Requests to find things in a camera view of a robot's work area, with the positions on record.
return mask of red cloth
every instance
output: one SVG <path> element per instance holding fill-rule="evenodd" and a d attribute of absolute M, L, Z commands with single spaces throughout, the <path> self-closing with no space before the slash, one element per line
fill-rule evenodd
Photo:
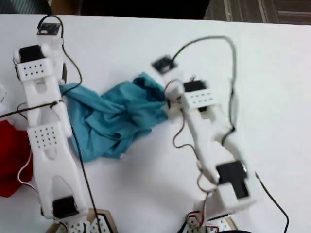
<path fill-rule="evenodd" d="M 0 196 L 13 195 L 22 184 L 17 179 L 18 171 L 29 158 L 30 144 L 26 131 L 16 130 L 7 120 L 0 122 Z M 33 160 L 20 174 L 28 182 L 33 176 Z"/>

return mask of perforated plastic panel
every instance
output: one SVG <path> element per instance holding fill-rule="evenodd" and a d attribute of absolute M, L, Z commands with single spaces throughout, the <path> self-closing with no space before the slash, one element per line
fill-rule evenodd
<path fill-rule="evenodd" d="M 232 230 L 229 224 L 225 219 L 215 220 L 208 222 L 206 226 L 201 228 L 195 228 L 194 226 L 186 225 L 183 233 L 216 233 L 217 229 L 209 227 L 209 226 L 217 226 L 219 228 L 219 232 Z"/>
<path fill-rule="evenodd" d="M 67 226 L 68 231 L 63 225 L 60 225 L 55 233 L 89 233 L 89 225 L 88 221 L 79 222 L 76 225 Z"/>
<path fill-rule="evenodd" d="M 43 58 L 17 65 L 18 76 L 21 81 L 43 78 L 53 74 L 50 58 Z"/>
<path fill-rule="evenodd" d="M 61 131 L 59 121 L 27 130 L 32 149 L 46 150 L 57 147 Z"/>
<path fill-rule="evenodd" d="M 201 108 L 217 103 L 210 89 L 184 92 L 181 102 L 186 109 Z"/>
<path fill-rule="evenodd" d="M 108 228 L 108 225 L 105 221 L 105 218 L 101 215 L 98 215 L 99 223 L 101 225 L 101 231 L 102 233 L 111 233 L 111 231 Z M 91 233 L 99 233 L 98 230 L 98 224 L 97 224 L 97 219 L 94 219 L 94 221 L 91 224 Z"/>

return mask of white table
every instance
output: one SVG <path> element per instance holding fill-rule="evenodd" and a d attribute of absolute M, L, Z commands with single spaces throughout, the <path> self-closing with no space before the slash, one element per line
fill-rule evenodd
<path fill-rule="evenodd" d="M 0 15 L 0 83 L 18 91 L 12 64 L 15 49 L 37 42 L 41 16 Z M 238 50 L 237 91 L 248 157 L 272 195 L 290 217 L 288 232 L 311 227 L 311 27 L 215 21 L 62 16 L 65 46 L 84 76 L 83 85 L 102 93 L 146 71 L 159 83 L 150 63 L 175 53 L 183 44 L 206 35 L 227 35 Z M 230 50 L 224 42 L 201 42 L 177 62 L 187 74 L 209 79 L 228 94 Z M 69 81 L 77 72 L 69 66 Z M 203 194 L 190 149 L 175 149 L 171 140 L 181 119 L 156 126 L 135 142 L 125 160 L 98 159 L 86 165 L 98 208 L 110 210 L 120 233 L 168 232 L 181 226 L 185 213 Z M 189 142 L 185 130 L 179 143 Z M 283 232 L 285 217 L 262 192 L 262 202 L 233 217 L 238 227 L 254 232 Z M 44 232 L 50 221 L 40 216 L 34 192 L 27 187 L 0 198 L 1 232 Z"/>

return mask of teal fabric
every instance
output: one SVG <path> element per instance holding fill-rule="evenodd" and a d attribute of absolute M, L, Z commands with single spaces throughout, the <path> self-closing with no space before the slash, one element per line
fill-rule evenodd
<path fill-rule="evenodd" d="M 61 87 L 61 92 L 76 85 Z M 84 162 L 120 158 L 136 139 L 167 120 L 163 88 L 146 73 L 99 96 L 83 86 L 69 91 L 68 113 Z M 73 146 L 77 145 L 72 137 Z"/>

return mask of wire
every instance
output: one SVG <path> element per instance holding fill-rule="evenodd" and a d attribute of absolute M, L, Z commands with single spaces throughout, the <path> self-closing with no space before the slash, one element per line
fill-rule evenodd
<path fill-rule="evenodd" d="M 59 222 L 59 224 L 60 224 L 60 225 L 62 225 L 63 227 L 65 227 L 65 228 L 66 228 L 66 233 L 68 233 L 68 232 L 69 232 L 69 230 L 68 230 L 68 226 L 67 226 L 65 223 L 63 223 L 63 222 Z"/>
<path fill-rule="evenodd" d="M 38 105 L 38 106 L 35 106 L 35 107 L 31 107 L 31 108 L 24 108 L 24 109 L 21 109 L 21 110 L 16 110 L 16 111 L 13 111 L 13 112 L 9 112 L 9 113 L 3 114 L 3 115 L 0 116 L 0 118 L 8 117 L 8 116 L 14 115 L 16 113 L 20 114 L 22 112 L 33 110 L 33 109 L 36 109 L 36 108 L 42 108 L 42 107 L 49 106 L 49 105 L 54 105 L 54 104 L 57 104 L 57 103 L 58 103 L 58 101 L 54 101 L 52 103 L 45 103 L 45 104 Z"/>
<path fill-rule="evenodd" d="M 269 193 L 268 189 L 264 186 L 263 182 L 261 181 L 259 175 L 257 173 L 255 173 L 257 179 L 259 180 L 263 190 L 266 192 L 266 194 L 268 195 L 268 197 L 273 201 L 273 203 L 279 208 L 279 210 L 283 213 L 283 215 L 286 217 L 286 225 L 285 225 L 285 229 L 284 229 L 284 233 L 287 232 L 287 228 L 288 225 L 290 224 L 290 219 L 287 215 L 287 213 L 282 209 L 282 207 L 277 203 L 277 201 L 272 197 L 272 195 Z"/>
<path fill-rule="evenodd" d="M 235 47 L 233 41 L 227 36 L 205 36 L 202 38 L 192 40 L 192 41 L 188 42 L 187 44 L 185 44 L 173 56 L 173 58 L 171 59 L 171 64 L 173 64 L 174 60 L 181 53 L 182 50 L 184 50 L 186 47 L 188 47 L 191 44 L 194 44 L 196 42 L 203 41 L 203 40 L 224 40 L 229 44 L 229 46 L 232 50 L 232 79 L 231 79 L 231 92 L 230 92 L 230 97 L 229 97 L 229 109 L 228 109 L 229 122 L 231 125 L 231 129 L 222 138 L 221 144 L 223 146 L 225 143 L 225 140 L 228 138 L 228 136 L 230 136 L 232 133 L 234 133 L 236 131 L 236 126 L 235 126 L 235 122 L 234 122 L 233 117 L 232 117 L 232 112 L 233 112 L 233 99 L 235 97 L 235 90 L 234 90 L 235 89 L 235 82 L 237 79 L 237 51 L 236 51 L 236 47 Z"/>
<path fill-rule="evenodd" d="M 21 103 L 19 106 L 17 106 L 17 111 L 19 111 L 19 107 L 22 106 L 25 103 Z M 18 114 L 20 114 L 23 118 L 25 118 L 27 120 L 27 117 L 25 117 L 22 113 L 18 112 Z"/>
<path fill-rule="evenodd" d="M 84 169 L 84 164 L 83 164 L 83 159 L 82 159 L 82 154 L 81 154 L 81 149 L 80 149 L 79 141 L 78 141 L 77 135 L 76 135 L 76 133 L 75 133 L 75 131 L 73 129 L 72 124 L 70 124 L 70 125 L 71 125 L 71 129 L 72 129 L 72 135 L 73 135 L 74 140 L 75 140 L 75 142 L 77 144 L 78 154 L 79 154 L 79 159 L 80 159 L 80 163 L 81 163 L 84 179 L 86 181 L 88 193 L 89 193 L 89 196 L 91 197 L 92 206 L 93 206 L 93 209 L 94 209 L 94 212 L 95 212 L 95 216 L 96 216 L 96 219 L 97 219 L 98 230 L 99 230 L 99 232 L 102 232 L 101 231 L 101 227 L 100 227 L 100 221 L 99 221 L 98 214 L 97 214 L 97 209 L 96 209 L 96 206 L 95 206 L 95 202 L 94 202 L 94 199 L 93 199 L 91 188 L 90 188 L 89 183 L 88 183 L 88 179 L 87 179 L 87 176 L 86 176 L 86 171 Z"/>
<path fill-rule="evenodd" d="M 174 147 L 177 148 L 177 149 L 183 148 L 183 147 L 185 147 L 185 146 L 191 147 L 192 150 L 193 150 L 193 153 L 194 153 L 194 155 L 195 155 L 195 157 L 196 157 L 196 159 L 199 160 L 198 155 L 197 155 L 197 153 L 196 153 L 195 148 L 194 148 L 193 145 L 191 145 L 191 144 L 189 144 L 189 143 L 186 143 L 186 144 L 183 144 L 183 145 L 181 145 L 181 146 L 177 146 L 176 143 L 175 143 L 175 140 L 176 140 L 177 136 L 178 136 L 178 135 L 183 131 L 183 129 L 185 128 L 185 114 L 184 114 L 184 111 L 183 111 L 182 109 L 181 109 L 180 111 L 181 111 L 182 117 L 183 117 L 183 124 L 182 124 L 180 130 L 179 130 L 179 131 L 175 134 L 175 136 L 173 137 L 172 143 L 173 143 Z"/>
<path fill-rule="evenodd" d="M 42 23 L 43 23 L 44 20 L 45 20 L 46 18 L 48 18 L 48 17 L 54 17 L 54 18 L 58 19 L 58 21 L 60 22 L 60 25 L 61 25 L 61 36 L 60 36 L 60 38 L 63 40 L 63 44 L 62 44 L 63 52 L 64 52 L 65 56 L 71 61 L 71 63 L 74 65 L 74 67 L 77 69 L 77 71 L 78 71 L 78 73 L 79 73 L 79 78 L 80 78 L 79 82 L 77 83 L 77 85 L 75 85 L 75 86 L 69 88 L 68 90 L 64 91 L 64 92 L 62 93 L 62 96 L 64 96 L 64 95 L 66 95 L 69 91 L 71 91 L 71 90 L 77 88 L 78 86 L 80 86 L 81 83 L 82 83 L 83 78 L 82 78 L 82 74 L 81 74 L 81 71 L 80 71 L 79 67 L 78 67 L 77 64 L 74 62 L 74 60 L 67 54 L 67 52 L 66 52 L 66 50 L 65 50 L 65 46 L 64 46 L 64 43 L 65 43 L 65 41 L 64 41 L 64 24 L 63 24 L 63 21 L 60 19 L 60 17 L 58 17 L 58 16 L 56 16 L 56 15 L 46 15 L 46 16 L 44 16 L 44 17 L 39 21 L 39 24 L 38 24 L 38 26 L 37 26 L 38 30 L 40 30 Z"/>
<path fill-rule="evenodd" d="M 31 153 L 31 149 L 30 149 L 30 153 L 29 153 L 28 160 L 27 160 L 26 164 L 25 164 L 24 166 L 22 166 L 22 168 L 19 170 L 19 172 L 18 172 L 18 174 L 17 174 L 17 179 L 18 179 L 18 181 L 19 181 L 20 183 L 22 183 L 22 184 L 24 184 L 24 185 L 26 185 L 26 186 L 32 188 L 36 193 L 38 193 L 38 191 L 35 189 L 35 187 L 34 187 L 32 184 L 30 184 L 30 183 L 28 183 L 28 182 L 24 182 L 24 181 L 22 181 L 22 180 L 20 179 L 20 174 L 21 174 L 21 172 L 24 170 L 24 168 L 28 166 L 28 164 L 29 164 L 29 162 L 30 162 L 30 159 L 31 159 L 31 155 L 32 155 L 32 153 Z"/>

